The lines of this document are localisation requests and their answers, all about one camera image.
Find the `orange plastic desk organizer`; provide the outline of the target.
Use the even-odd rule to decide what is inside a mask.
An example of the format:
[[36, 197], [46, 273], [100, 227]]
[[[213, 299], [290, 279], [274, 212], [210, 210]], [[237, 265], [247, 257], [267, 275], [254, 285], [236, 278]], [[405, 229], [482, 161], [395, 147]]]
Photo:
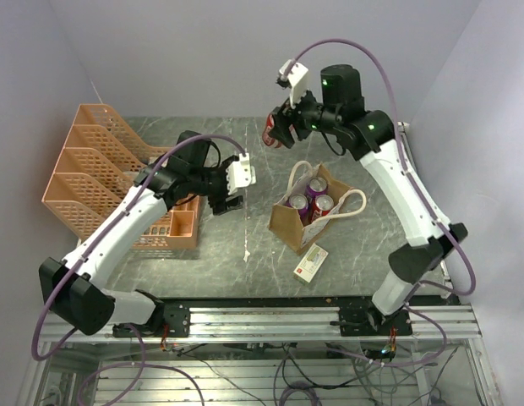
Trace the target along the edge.
[[142, 141], [107, 104], [82, 104], [42, 202], [85, 240], [126, 196], [137, 172], [165, 152]]

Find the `aluminium corner rail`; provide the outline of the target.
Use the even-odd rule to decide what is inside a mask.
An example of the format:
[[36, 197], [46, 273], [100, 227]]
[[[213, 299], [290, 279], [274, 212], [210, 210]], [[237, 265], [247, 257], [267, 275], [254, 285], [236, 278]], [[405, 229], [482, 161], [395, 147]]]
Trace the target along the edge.
[[405, 264], [412, 267], [414, 290], [432, 286], [449, 295], [453, 292], [450, 284], [436, 283], [424, 276], [439, 267], [454, 249], [455, 238], [450, 235], [450, 219], [436, 206], [408, 156], [407, 131], [410, 124], [399, 122], [396, 128], [396, 154], [403, 178], [398, 187], [398, 196], [403, 199], [400, 204], [403, 213], [399, 218], [407, 236], [407, 248], [417, 256], [415, 260], [406, 259]]

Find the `aluminium mounting rail frame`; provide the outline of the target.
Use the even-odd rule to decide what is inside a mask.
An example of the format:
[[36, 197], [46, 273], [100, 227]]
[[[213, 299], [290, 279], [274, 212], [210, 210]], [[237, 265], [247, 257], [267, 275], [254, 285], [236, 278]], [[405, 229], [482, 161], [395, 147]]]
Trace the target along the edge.
[[177, 299], [137, 339], [106, 326], [30, 367], [23, 405], [499, 405], [477, 317], [420, 295], [387, 327], [364, 297]]

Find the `purple fanta can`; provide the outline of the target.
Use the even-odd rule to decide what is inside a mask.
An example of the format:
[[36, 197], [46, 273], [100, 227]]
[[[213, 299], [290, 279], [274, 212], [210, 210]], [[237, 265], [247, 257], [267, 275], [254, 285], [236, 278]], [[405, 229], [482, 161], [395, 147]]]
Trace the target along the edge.
[[303, 221], [308, 217], [309, 213], [309, 201], [305, 195], [293, 194], [287, 198], [286, 206], [295, 209]]
[[319, 195], [325, 195], [328, 189], [328, 184], [324, 178], [312, 177], [306, 184], [305, 196], [309, 203], [311, 203]]

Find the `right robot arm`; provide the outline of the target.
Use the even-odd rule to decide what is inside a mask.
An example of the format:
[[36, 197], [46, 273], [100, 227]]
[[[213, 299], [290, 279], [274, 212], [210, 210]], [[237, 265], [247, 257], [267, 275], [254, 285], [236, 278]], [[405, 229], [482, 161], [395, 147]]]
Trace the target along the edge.
[[398, 127], [380, 110], [365, 107], [360, 73], [350, 65], [321, 70], [322, 99], [308, 88], [308, 69], [288, 61], [279, 70], [278, 84], [289, 97], [269, 115], [267, 145], [291, 148], [311, 133], [331, 134], [351, 153], [383, 191], [401, 222], [407, 242], [389, 255], [390, 270], [374, 293], [373, 309], [365, 312], [365, 327], [385, 333], [394, 316], [428, 271], [436, 268], [465, 237], [467, 228], [453, 223], [420, 181], [403, 150]]

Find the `small white cardboard box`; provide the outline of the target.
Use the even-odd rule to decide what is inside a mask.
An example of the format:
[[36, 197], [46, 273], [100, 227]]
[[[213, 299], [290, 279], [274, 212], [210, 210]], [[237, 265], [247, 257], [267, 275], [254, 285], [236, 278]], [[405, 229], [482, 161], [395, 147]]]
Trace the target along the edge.
[[300, 260], [292, 275], [299, 282], [310, 284], [324, 264], [327, 256], [328, 252], [325, 249], [317, 244], [313, 244]]

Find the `purple Fanta can front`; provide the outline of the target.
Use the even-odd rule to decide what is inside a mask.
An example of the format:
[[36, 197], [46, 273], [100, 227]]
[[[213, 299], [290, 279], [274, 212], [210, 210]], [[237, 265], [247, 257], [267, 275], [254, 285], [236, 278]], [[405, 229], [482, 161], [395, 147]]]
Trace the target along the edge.
[[308, 217], [309, 213], [309, 201], [305, 195], [293, 194], [287, 198], [286, 206], [295, 209], [303, 221]]

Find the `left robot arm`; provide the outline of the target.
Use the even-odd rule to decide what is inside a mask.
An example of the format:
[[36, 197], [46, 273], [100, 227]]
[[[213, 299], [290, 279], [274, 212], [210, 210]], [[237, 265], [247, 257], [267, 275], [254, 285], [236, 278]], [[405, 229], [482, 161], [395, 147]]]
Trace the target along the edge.
[[219, 165], [205, 164], [213, 134], [186, 131], [177, 144], [143, 168], [112, 214], [75, 250], [60, 261], [46, 259], [39, 268], [44, 309], [85, 335], [109, 323], [133, 324], [154, 336], [165, 323], [164, 304], [140, 290], [130, 293], [105, 288], [112, 271], [150, 226], [190, 195], [204, 196], [214, 215], [236, 210], [243, 203], [238, 190], [252, 179], [249, 154], [242, 146]]

